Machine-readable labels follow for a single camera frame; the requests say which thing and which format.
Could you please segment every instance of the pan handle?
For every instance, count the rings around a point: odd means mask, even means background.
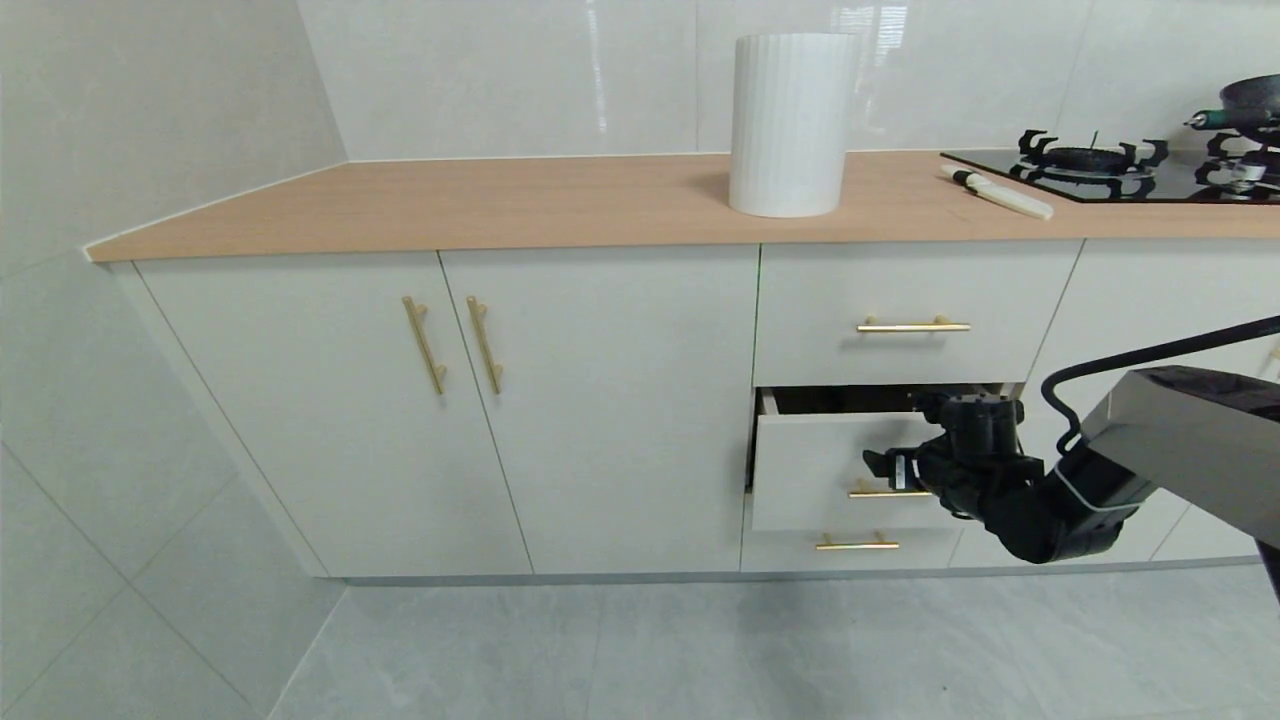
[[[1254,129],[1280,126],[1280,114],[1266,108],[1201,110],[1187,120],[1193,129]]]

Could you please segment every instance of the frying pan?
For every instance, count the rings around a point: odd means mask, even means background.
[[[1233,82],[1217,94],[1221,110],[1201,110],[1187,120],[1196,129],[1235,129],[1262,145],[1280,146],[1280,74]]]

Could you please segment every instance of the robotic arm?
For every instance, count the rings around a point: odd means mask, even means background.
[[[1082,375],[1277,333],[1280,316],[1053,373],[1041,389],[1070,429],[1047,471],[1021,454],[1021,402],[993,395],[915,396],[942,434],[863,459],[893,489],[932,492],[1037,564],[1110,548],[1162,487],[1256,538],[1280,598],[1280,386],[1180,365],[1129,370],[1083,424],[1053,392]]]

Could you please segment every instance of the black cable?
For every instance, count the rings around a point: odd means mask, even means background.
[[[1071,442],[1075,436],[1080,434],[1080,416],[1053,393],[1053,388],[1060,383],[1074,380],[1075,378],[1083,378],[1084,375],[1105,373],[1107,370],[1129,368],[1132,365],[1153,363],[1156,360],[1166,360],[1169,357],[1199,352],[1202,350],[1212,350],[1215,347],[1222,347],[1224,345],[1235,345],[1236,342],[1245,342],[1270,334],[1280,334],[1280,315],[1198,336],[1184,337],[1183,340],[1162,342],[1160,345],[1152,345],[1151,347],[1130,350],[1119,355],[1111,355],[1110,357],[1089,360],[1087,363],[1080,363],[1079,365],[1062,368],[1061,370],[1050,374],[1050,377],[1044,378],[1044,382],[1041,384],[1041,395],[1044,396],[1044,401],[1048,402],[1050,407],[1057,410],[1064,418],[1066,418],[1066,423],[1070,425],[1069,429],[1062,433],[1062,437],[1057,439],[1057,451],[1066,455],[1068,443]]]

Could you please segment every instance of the stove burner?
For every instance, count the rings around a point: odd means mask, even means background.
[[[1196,183],[1220,191],[1221,197],[1268,200],[1280,192],[1280,151],[1262,147],[1231,154],[1225,145],[1239,137],[1220,132],[1208,141],[1208,160],[1196,170]],[[1207,196],[1206,191],[1197,195]]]
[[[1039,163],[1046,168],[1106,176],[1123,176],[1133,168],[1133,159],[1124,152],[1092,147],[1053,147],[1041,155]]]
[[[1242,163],[1257,165],[1266,169],[1268,176],[1280,176],[1280,151],[1276,150],[1249,150],[1240,158]]]
[[[1032,168],[1025,163],[1018,163],[1009,169],[1009,177],[1027,181],[1032,184],[1041,184],[1038,181],[1053,181],[1071,184],[1102,186],[1107,188],[1107,200],[1146,200],[1156,190],[1156,179],[1151,174],[1143,173],[1130,173],[1119,177],[1103,174],[1068,176],[1052,169]]]
[[[1119,178],[1151,174],[1151,170],[1169,156],[1169,143],[1162,140],[1143,141],[1152,147],[1151,156],[1143,160],[1138,160],[1138,149],[1128,142],[1121,142],[1120,150],[1048,147],[1056,140],[1041,129],[1024,132],[1018,141],[1018,149],[1023,152],[1021,163],[1042,172],[1044,177],[1062,179],[1078,177]]]

